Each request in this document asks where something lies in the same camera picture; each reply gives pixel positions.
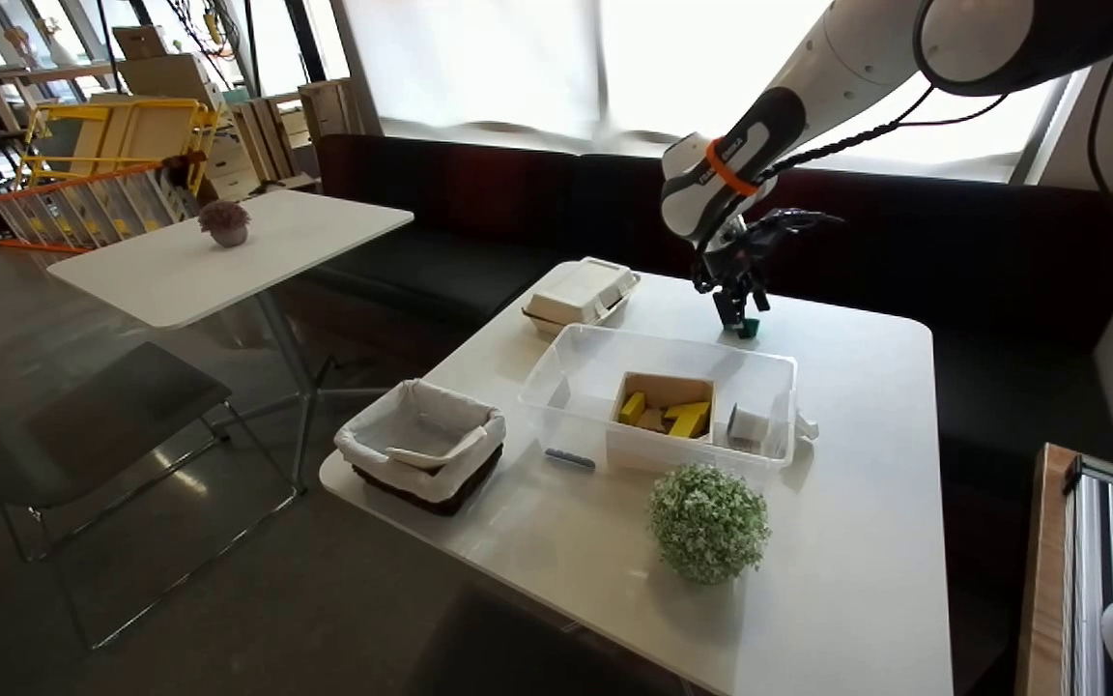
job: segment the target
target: floor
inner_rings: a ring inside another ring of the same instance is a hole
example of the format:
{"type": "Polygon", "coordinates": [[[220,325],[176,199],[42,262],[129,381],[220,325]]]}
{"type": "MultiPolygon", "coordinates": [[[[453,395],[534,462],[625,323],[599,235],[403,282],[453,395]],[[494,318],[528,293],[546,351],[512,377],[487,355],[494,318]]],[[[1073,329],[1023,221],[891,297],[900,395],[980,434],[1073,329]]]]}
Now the floor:
{"type": "MultiPolygon", "coordinates": [[[[243,409],[287,395],[288,381],[255,315],[229,310],[181,334],[150,334],[63,287],[45,262],[0,251],[0,414],[45,398],[140,341],[157,341],[223,381],[243,409]]],[[[353,405],[315,417],[309,474],[342,417],[353,405]]],[[[288,409],[255,417],[255,430],[278,457],[288,452],[288,409]]],[[[65,568],[76,575],[83,618],[107,628],[143,587],[211,548],[216,533],[282,492],[251,452],[206,457],[185,480],[157,488],[68,548],[65,568]]],[[[309,492],[120,641],[89,654],[63,612],[54,566],[18,566],[0,517],[0,693],[473,693],[442,675],[442,661],[447,667],[460,648],[453,623],[467,623],[467,614],[480,614],[473,618],[474,641],[507,641],[518,671],[574,667],[563,675],[587,677],[581,693],[605,693],[592,685],[612,685],[618,667],[625,677],[645,675],[625,658],[605,661],[605,675],[581,675],[587,667],[583,641],[552,631],[561,623],[541,618],[534,631],[528,612],[518,623],[507,596],[319,492],[309,492]]]]}

